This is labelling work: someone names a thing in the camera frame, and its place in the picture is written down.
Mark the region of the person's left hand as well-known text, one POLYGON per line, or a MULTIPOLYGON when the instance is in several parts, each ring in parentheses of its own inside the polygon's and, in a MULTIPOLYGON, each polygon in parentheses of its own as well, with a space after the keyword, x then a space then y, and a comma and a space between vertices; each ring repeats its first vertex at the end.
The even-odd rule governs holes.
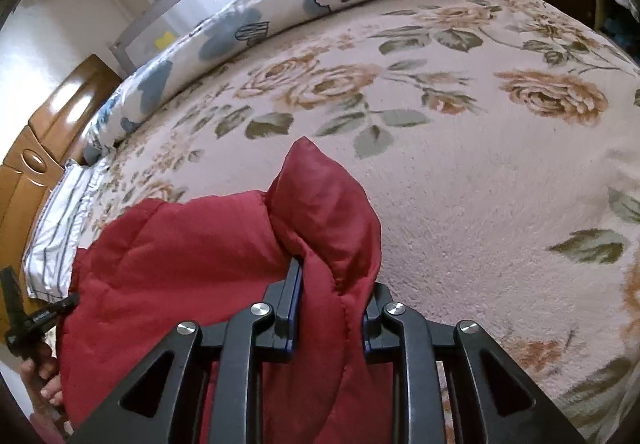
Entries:
POLYGON ((58 359, 47 343, 41 342, 21 364, 20 375, 37 414, 51 415, 52 409, 63 406, 62 380, 58 359))

